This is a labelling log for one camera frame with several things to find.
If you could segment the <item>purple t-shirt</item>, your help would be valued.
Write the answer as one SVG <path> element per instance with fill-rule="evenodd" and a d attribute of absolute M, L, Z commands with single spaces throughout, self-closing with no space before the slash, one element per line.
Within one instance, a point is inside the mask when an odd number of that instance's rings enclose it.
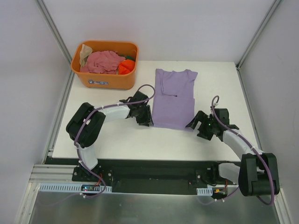
<path fill-rule="evenodd" d="M 186 130 L 194 118 L 194 83 L 197 75 L 197 72 L 188 69 L 156 69 L 152 109 L 154 127 Z"/>

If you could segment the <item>orange plastic basket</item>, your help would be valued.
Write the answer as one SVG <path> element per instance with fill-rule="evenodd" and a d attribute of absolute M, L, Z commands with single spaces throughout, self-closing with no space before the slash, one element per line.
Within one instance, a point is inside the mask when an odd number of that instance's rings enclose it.
<path fill-rule="evenodd" d="M 82 45 L 91 47 L 94 51 L 112 50 L 120 55 L 130 56 L 135 59 L 135 67 L 130 73 L 124 75 L 80 72 L 79 60 Z M 77 47 L 71 62 L 71 69 L 77 74 L 81 83 L 88 88 L 129 90 L 135 85 L 138 53 L 138 46 L 132 42 L 88 40 Z"/>

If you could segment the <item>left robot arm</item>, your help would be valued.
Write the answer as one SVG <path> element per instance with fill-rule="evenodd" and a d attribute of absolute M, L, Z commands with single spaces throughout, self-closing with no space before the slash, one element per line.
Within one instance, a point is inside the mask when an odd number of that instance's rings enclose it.
<path fill-rule="evenodd" d="M 96 158 L 93 144 L 96 142 L 102 126 L 105 123 L 135 118 L 140 126 L 153 126 L 150 106 L 150 98 L 137 91 L 132 97 L 120 100 L 114 105 L 106 105 L 95 108 L 90 103 L 83 103 L 66 126 L 66 132 L 73 140 L 76 148 L 79 166 L 83 169 L 83 177 L 93 182 L 99 176 L 96 168 Z"/>

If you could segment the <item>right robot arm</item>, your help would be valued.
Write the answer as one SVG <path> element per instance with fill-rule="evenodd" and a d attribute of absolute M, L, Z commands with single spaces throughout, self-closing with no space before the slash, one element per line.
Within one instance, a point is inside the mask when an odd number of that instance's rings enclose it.
<path fill-rule="evenodd" d="M 221 184 L 228 179 L 239 185 L 244 196 L 274 197 L 280 192 L 276 156 L 254 147 L 241 134 L 239 127 L 230 123 L 227 109 L 214 109 L 210 115 L 198 111 L 186 125 L 191 129 L 195 129 L 196 126 L 199 126 L 197 136 L 206 140 L 218 137 L 241 160 L 239 165 L 231 162 L 219 164 L 217 169 L 210 172 L 213 183 Z"/>

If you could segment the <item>orange-red cloth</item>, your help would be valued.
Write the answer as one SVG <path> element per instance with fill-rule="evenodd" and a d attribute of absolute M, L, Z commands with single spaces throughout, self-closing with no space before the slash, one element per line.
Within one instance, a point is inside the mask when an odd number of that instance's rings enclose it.
<path fill-rule="evenodd" d="M 126 75 L 133 71 L 135 68 L 135 61 L 126 59 L 119 63 L 118 74 Z"/>

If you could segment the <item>green cloth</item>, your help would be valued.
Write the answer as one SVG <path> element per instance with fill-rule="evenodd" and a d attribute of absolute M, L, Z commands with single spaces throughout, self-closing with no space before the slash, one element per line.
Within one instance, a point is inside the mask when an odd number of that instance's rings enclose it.
<path fill-rule="evenodd" d="M 135 61 L 135 58 L 133 58 L 132 56 L 129 55 L 120 55 L 121 57 L 124 57 L 126 60 L 132 60 Z"/>

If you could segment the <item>pink crumpled shirt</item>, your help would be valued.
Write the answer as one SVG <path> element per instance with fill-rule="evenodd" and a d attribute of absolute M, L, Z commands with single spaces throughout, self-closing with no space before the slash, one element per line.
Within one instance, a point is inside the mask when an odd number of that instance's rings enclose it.
<path fill-rule="evenodd" d="M 83 73 L 116 74 L 119 64 L 126 58 L 114 51 L 97 51 L 91 53 L 86 64 L 80 69 Z"/>

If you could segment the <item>beige cloth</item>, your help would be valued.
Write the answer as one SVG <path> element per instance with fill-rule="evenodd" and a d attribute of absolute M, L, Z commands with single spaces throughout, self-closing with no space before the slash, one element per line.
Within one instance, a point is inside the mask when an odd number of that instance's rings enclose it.
<path fill-rule="evenodd" d="M 89 55 L 93 52 L 93 49 L 85 44 L 82 44 L 81 51 L 80 51 L 80 66 L 83 68 L 87 62 Z"/>

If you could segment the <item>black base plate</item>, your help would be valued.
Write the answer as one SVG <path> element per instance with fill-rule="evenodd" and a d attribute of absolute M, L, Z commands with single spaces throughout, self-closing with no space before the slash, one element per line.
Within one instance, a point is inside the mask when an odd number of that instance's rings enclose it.
<path fill-rule="evenodd" d="M 78 164 L 74 182 L 97 182 L 100 178 L 114 193 L 196 195 L 197 189 L 219 186 L 227 191 L 227 181 L 219 176 L 218 161 L 153 161 L 99 159 L 90 174 Z"/>

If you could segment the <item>aluminium rail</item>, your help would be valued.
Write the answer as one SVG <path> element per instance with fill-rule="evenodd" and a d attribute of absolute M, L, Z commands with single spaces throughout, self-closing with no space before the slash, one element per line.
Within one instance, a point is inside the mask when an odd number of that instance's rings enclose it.
<path fill-rule="evenodd" d="M 29 181 L 50 183 L 72 182 L 71 179 L 74 168 L 74 165 L 36 164 L 32 169 Z"/>

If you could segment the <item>left aluminium frame post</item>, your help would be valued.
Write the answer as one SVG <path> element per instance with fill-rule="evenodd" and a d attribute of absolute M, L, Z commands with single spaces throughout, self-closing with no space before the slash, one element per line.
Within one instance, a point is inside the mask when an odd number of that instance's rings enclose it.
<path fill-rule="evenodd" d="M 65 42 L 63 41 L 60 32 L 45 4 L 45 2 L 43 0 L 35 0 L 36 5 L 38 6 L 40 12 L 42 13 L 48 27 L 50 28 L 59 48 L 61 49 L 65 59 L 67 60 L 67 62 L 70 64 L 72 61 L 72 57 L 65 45 Z"/>

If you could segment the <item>aluminium frame post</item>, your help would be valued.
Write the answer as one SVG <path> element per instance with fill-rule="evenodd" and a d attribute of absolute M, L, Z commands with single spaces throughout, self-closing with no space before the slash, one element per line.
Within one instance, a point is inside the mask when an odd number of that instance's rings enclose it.
<path fill-rule="evenodd" d="M 36 5 L 38 6 L 40 12 L 42 13 L 48 27 L 50 28 L 59 48 L 61 49 L 65 59 L 67 60 L 67 62 L 70 64 L 72 61 L 72 57 L 65 45 L 65 42 L 63 41 L 60 32 L 45 4 L 45 2 L 43 0 L 35 0 Z"/>
<path fill-rule="evenodd" d="M 270 22 L 271 18 L 273 17 L 273 15 L 275 14 L 276 10 L 278 9 L 278 7 L 280 6 L 280 4 L 282 2 L 283 2 L 282 0 L 274 0 L 272 2 L 270 8 L 268 9 L 268 11 L 265 14 L 264 18 L 262 19 L 260 25 L 258 26 L 257 30 L 255 31 L 253 37 L 251 38 L 248 46 L 246 47 L 244 53 L 242 54 L 240 60 L 236 64 L 236 69 L 237 70 L 240 70 L 240 68 L 244 64 L 244 62 L 245 62 L 246 58 L 248 57 L 249 53 L 251 52 L 251 50 L 253 49 L 254 45 L 258 41 L 260 35 L 264 31 L 264 29 L 266 28 L 266 26 L 268 25 L 268 23 Z"/>

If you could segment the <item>right aluminium frame post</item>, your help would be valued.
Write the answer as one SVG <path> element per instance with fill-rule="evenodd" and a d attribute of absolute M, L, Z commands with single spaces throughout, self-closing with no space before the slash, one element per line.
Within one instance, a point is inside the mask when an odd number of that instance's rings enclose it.
<path fill-rule="evenodd" d="M 248 46 L 246 47 L 244 53 L 242 54 L 240 60 L 236 64 L 236 69 L 237 70 L 240 70 L 240 68 L 244 64 L 244 62 L 245 62 L 246 58 L 248 57 L 249 53 L 251 52 L 251 50 L 253 49 L 254 45 L 258 41 L 260 35 L 264 31 L 264 29 L 266 28 L 266 26 L 268 25 L 268 23 L 270 22 L 271 18 L 273 17 L 273 15 L 275 14 L 276 10 L 278 9 L 278 7 L 280 6 L 280 4 L 282 2 L 283 2 L 282 0 L 274 0 L 272 2 L 270 8 L 268 9 L 268 11 L 265 14 L 264 18 L 262 19 L 260 25 L 258 26 L 257 30 L 255 31 L 253 37 L 251 38 Z"/>

